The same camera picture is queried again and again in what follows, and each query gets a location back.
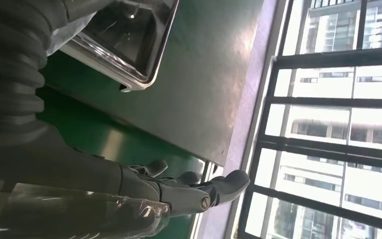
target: clear plastic film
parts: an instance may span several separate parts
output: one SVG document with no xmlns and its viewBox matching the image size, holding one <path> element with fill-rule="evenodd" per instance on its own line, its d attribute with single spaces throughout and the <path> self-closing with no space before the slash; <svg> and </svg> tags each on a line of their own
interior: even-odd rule
<svg viewBox="0 0 382 239">
<path fill-rule="evenodd" d="M 70 41 L 74 36 L 80 33 L 96 13 L 90 14 L 86 17 L 75 20 L 65 27 L 56 29 L 52 32 L 52 39 L 50 41 L 50 46 L 46 51 L 47 55 L 50 56 L 59 50 L 63 45 Z"/>
<path fill-rule="evenodd" d="M 95 192 L 0 182 L 0 239 L 128 239 L 154 236 L 169 205 Z"/>
</svg>

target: black window bar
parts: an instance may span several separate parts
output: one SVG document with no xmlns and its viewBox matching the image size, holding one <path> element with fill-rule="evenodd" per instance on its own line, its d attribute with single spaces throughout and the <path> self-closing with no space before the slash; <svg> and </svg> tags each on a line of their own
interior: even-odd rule
<svg viewBox="0 0 382 239">
<path fill-rule="evenodd" d="M 258 129 L 257 141 L 254 149 L 254 154 L 252 156 L 251 167 L 250 167 L 250 179 L 251 184 L 248 187 L 244 200 L 242 211 L 239 219 L 238 226 L 238 237 L 240 239 L 256 239 L 259 237 L 253 236 L 245 231 L 247 219 L 250 211 L 250 205 L 253 198 L 253 193 L 259 193 L 268 196 L 267 206 L 265 210 L 264 224 L 269 221 L 271 214 L 271 206 L 273 198 L 277 198 L 282 201 L 295 203 L 306 208 L 311 208 L 318 210 L 330 215 L 339 216 L 343 219 L 349 219 L 355 222 L 359 222 L 365 225 L 369 225 L 378 229 L 382 229 L 382 218 L 355 212 L 343 207 L 337 207 L 324 202 L 315 201 L 305 197 L 296 196 L 293 194 L 277 191 L 274 189 L 276 180 L 272 177 L 270 188 L 255 185 L 255 179 L 257 174 L 257 169 L 260 162 L 261 151 L 265 149 L 276 150 L 275 165 L 273 168 L 273 175 L 277 176 L 280 159 L 282 152 L 290 152 L 296 154 L 303 154 L 307 156 L 315 156 L 328 158 L 333 160 L 339 160 L 346 163 L 353 163 L 355 165 L 369 165 L 373 167 L 382 168 L 382 149 L 376 148 L 365 148 L 352 146 L 348 144 L 337 144 L 329 142 L 319 142 L 306 139 L 298 138 L 286 138 L 285 129 L 287 125 L 287 120 L 282 123 L 280 136 L 266 135 L 267 122 L 269 118 L 269 113 L 271 106 L 273 104 L 285 105 L 290 107 L 290 105 L 300 105 L 300 106 L 315 106 L 315 107 L 333 107 L 351 109 L 351 108 L 373 108 L 382 109 L 381 99 L 341 99 L 341 98 L 296 98 L 292 96 L 288 97 L 277 97 L 275 96 L 275 89 L 278 81 L 279 70 L 282 69 L 309 69 L 309 68 L 332 68 L 332 67 L 362 67 L 362 66 L 379 66 L 382 65 L 382 48 L 378 49 L 363 49 L 364 42 L 364 30 L 366 22 L 366 12 L 367 3 L 371 2 L 368 0 L 361 0 L 360 7 L 360 19 L 358 25 L 357 43 L 356 49 L 350 51 L 338 51 L 338 52 L 324 52 L 324 53 L 312 53 L 312 54 L 301 54 L 298 53 L 298 47 L 300 43 L 297 43 L 297 50 L 295 55 L 282 56 L 285 47 L 285 40 L 288 25 L 290 22 L 290 14 L 292 10 L 293 0 L 289 0 L 287 12 L 284 18 L 284 33 L 281 36 L 281 41 L 279 43 L 278 57 L 276 58 L 273 66 L 271 68 L 270 80 L 267 85 L 267 95 L 266 100 L 262 109 L 262 116 Z M 301 20 L 301 23 L 305 25 L 305 18 Z M 290 84 L 289 92 L 292 92 L 293 85 Z M 289 115 L 289 108 L 284 113 L 284 119 L 287 119 Z M 347 136 L 350 136 L 350 127 L 347 130 Z M 263 225 L 264 234 L 266 235 L 267 227 Z"/>
</svg>

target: stainless steel tray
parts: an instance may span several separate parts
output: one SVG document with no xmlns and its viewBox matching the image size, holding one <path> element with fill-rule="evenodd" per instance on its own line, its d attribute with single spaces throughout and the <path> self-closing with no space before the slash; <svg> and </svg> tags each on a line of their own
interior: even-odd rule
<svg viewBox="0 0 382 239">
<path fill-rule="evenodd" d="M 102 9 L 61 48 L 121 83 L 123 92 L 144 90 L 155 82 L 179 3 L 135 1 L 115 2 Z"/>
</svg>

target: screw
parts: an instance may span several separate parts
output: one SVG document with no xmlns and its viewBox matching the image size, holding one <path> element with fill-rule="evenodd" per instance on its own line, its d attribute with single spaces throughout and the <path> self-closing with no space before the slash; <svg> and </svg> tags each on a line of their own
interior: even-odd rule
<svg viewBox="0 0 382 239">
<path fill-rule="evenodd" d="M 200 208 L 205 211 L 210 207 L 210 198 L 208 195 L 204 195 L 200 201 Z"/>
</svg>

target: black corrugated hose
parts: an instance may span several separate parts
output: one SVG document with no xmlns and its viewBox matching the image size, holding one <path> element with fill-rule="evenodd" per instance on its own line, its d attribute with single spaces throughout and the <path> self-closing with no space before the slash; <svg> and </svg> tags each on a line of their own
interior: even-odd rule
<svg viewBox="0 0 382 239">
<path fill-rule="evenodd" d="M 121 168 L 68 147 L 36 119 L 53 30 L 111 0 L 0 0 L 0 180 L 117 194 Z"/>
</svg>

